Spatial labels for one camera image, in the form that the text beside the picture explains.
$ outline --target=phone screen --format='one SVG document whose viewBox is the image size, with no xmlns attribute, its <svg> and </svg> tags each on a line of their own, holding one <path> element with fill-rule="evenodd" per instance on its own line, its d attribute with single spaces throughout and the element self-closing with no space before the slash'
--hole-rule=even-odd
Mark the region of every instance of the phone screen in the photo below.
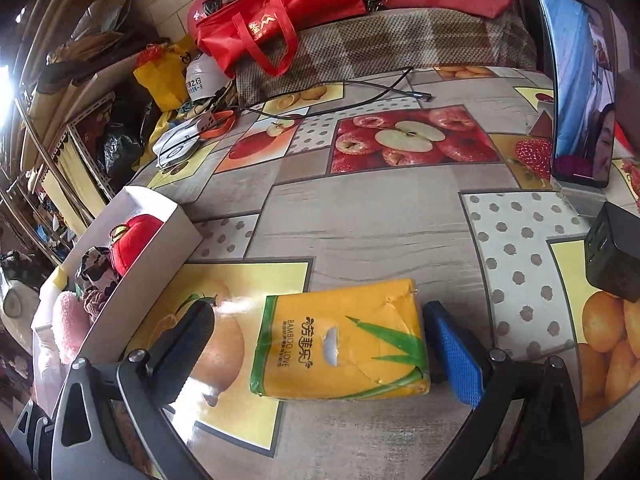
<svg viewBox="0 0 640 480">
<path fill-rule="evenodd" d="M 614 74 L 600 13 L 577 0 L 539 0 L 555 72 L 553 176 L 609 183 L 615 127 Z"/>
</svg>

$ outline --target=open cardboard box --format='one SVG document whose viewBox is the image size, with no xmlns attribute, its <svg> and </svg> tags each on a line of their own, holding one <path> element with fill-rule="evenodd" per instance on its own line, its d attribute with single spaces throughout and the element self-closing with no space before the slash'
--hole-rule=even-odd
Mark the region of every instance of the open cardboard box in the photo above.
<svg viewBox="0 0 640 480">
<path fill-rule="evenodd" d="M 92 364 L 118 361 L 164 288 L 202 241 L 200 233 L 175 202 L 146 187 L 127 186 L 107 204 L 62 263 L 69 284 L 74 282 L 82 257 L 91 247 L 108 247 L 113 227 L 144 213 L 162 220 L 164 225 L 120 280 L 89 330 L 80 355 Z M 34 337 L 43 338 L 50 330 L 51 319 L 52 308 L 44 309 L 41 304 L 31 325 L 37 334 Z M 35 346 L 34 375 L 37 376 Z"/>
</svg>

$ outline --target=plush toy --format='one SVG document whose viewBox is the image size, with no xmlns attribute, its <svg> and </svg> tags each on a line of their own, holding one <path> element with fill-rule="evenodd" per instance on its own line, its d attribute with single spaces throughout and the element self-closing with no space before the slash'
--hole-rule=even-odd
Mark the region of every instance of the plush toy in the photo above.
<svg viewBox="0 0 640 480">
<path fill-rule="evenodd" d="M 78 355 L 84 338 L 89 333 L 89 314 L 82 301 L 72 292 L 61 292 L 53 305 L 51 329 L 60 361 L 70 364 Z"/>
<path fill-rule="evenodd" d="M 143 214 L 134 216 L 111 230 L 111 262 L 119 275 L 127 273 L 161 227 L 162 221 L 155 216 Z"/>
</svg>

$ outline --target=polka dot pattern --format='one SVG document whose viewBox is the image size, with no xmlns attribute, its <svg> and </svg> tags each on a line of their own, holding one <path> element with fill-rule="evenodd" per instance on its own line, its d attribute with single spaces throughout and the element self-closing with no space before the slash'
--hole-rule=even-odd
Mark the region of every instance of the polka dot pattern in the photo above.
<svg viewBox="0 0 640 480">
<path fill-rule="evenodd" d="M 323 114 L 318 117 L 304 119 L 296 131 L 296 136 L 289 146 L 287 155 L 330 146 L 334 138 L 336 124 L 340 119 L 367 113 L 401 110 L 403 108 L 420 108 L 420 105 L 418 101 L 412 97 L 402 97 L 400 99 L 389 99 L 357 108 L 350 108 L 349 110 L 336 112 L 335 114 Z"/>
<path fill-rule="evenodd" d="M 499 348 L 534 360 L 567 348 L 569 308 L 547 239 L 583 235 L 587 223 L 554 192 L 463 195 L 484 267 Z"/>
<path fill-rule="evenodd" d="M 196 224 L 204 240 L 189 261 L 242 259 L 257 221 L 258 215 L 247 215 Z"/>
</svg>

